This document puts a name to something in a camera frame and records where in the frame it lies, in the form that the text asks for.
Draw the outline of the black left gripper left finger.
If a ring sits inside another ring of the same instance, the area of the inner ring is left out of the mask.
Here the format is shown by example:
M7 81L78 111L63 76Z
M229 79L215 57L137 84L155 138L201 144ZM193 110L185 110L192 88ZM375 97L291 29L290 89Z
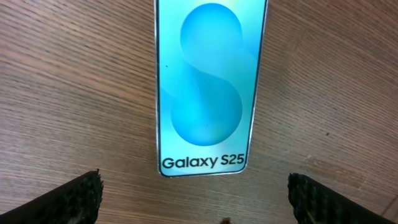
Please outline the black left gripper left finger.
M10 224L95 224L103 198L99 170L89 171L1 215Z

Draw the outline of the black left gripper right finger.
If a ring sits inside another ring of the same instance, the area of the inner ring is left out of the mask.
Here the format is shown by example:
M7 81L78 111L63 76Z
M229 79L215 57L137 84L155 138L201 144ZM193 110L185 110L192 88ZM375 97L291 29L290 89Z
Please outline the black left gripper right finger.
M394 224L306 175L290 174L287 186L298 224Z

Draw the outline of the light blue Galaxy smartphone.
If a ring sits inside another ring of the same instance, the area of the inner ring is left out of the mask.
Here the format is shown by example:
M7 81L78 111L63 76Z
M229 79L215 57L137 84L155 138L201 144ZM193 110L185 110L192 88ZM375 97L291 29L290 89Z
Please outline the light blue Galaxy smartphone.
M267 0L154 3L157 168L242 172L256 110Z

